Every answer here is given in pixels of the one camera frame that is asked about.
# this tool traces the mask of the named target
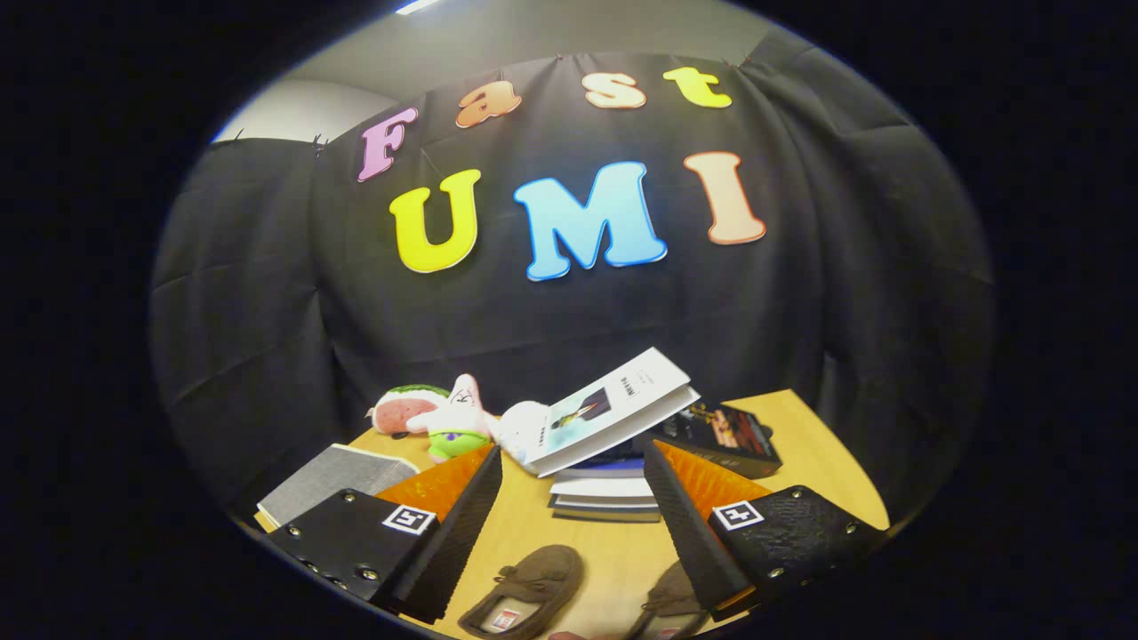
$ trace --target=plush toy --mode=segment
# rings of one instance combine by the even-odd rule
[[[527,471],[534,470],[527,463],[528,449],[536,441],[536,434],[550,420],[550,407],[526,400],[514,404],[502,415],[502,419],[490,425],[494,442],[510,454]]]
[[[475,377],[463,374],[454,381],[445,404],[409,418],[406,426],[411,433],[427,433],[430,441],[427,453],[437,465],[489,443],[490,428],[496,421],[483,409]]]
[[[446,389],[434,385],[404,385],[384,394],[368,410],[371,426],[381,434],[402,434],[407,420],[446,404]]]

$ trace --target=gray book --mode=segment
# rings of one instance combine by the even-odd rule
[[[374,495],[418,473],[403,458],[333,444],[274,489],[257,509],[280,527],[337,491],[354,489]]]

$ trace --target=wooden table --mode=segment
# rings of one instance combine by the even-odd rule
[[[885,506],[869,477],[794,392],[785,389],[725,404],[756,413],[774,430],[770,441],[783,467],[759,484],[773,491],[803,484],[866,523],[882,530],[889,527]],[[405,458],[420,469],[432,465],[427,456],[426,436],[393,440],[369,429],[352,446]],[[585,560],[585,580],[542,638],[553,631],[572,631],[585,638],[625,633],[640,615],[648,590],[677,559],[668,530],[663,520],[622,524],[553,518],[546,507],[552,484],[552,476],[538,479],[503,452],[502,489],[454,590],[446,617],[434,625],[406,620],[439,633],[471,639],[456,621],[489,592],[498,568],[517,564],[538,547],[568,544]],[[261,514],[257,522],[265,531],[272,530]],[[708,621],[702,631],[743,615],[747,614],[719,623]]]

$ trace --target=brown slipper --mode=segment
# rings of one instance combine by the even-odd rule
[[[572,598],[585,576],[585,563],[563,544],[542,547],[517,566],[494,577],[497,586],[459,618],[459,626],[477,638],[528,640]]]
[[[694,634],[708,620],[679,561],[663,572],[641,608],[644,613],[624,640],[681,640]]]

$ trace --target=blue letter m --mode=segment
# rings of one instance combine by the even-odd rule
[[[526,269],[526,276],[530,280],[550,280],[569,272],[569,259],[558,252],[558,237],[578,264],[592,269],[605,227],[610,243],[604,261],[609,264],[627,266],[662,259],[668,246],[652,232],[641,188],[644,173],[644,165],[638,162],[602,166],[584,207],[553,178],[518,187],[513,199],[529,212],[529,233],[534,243],[534,262]]]

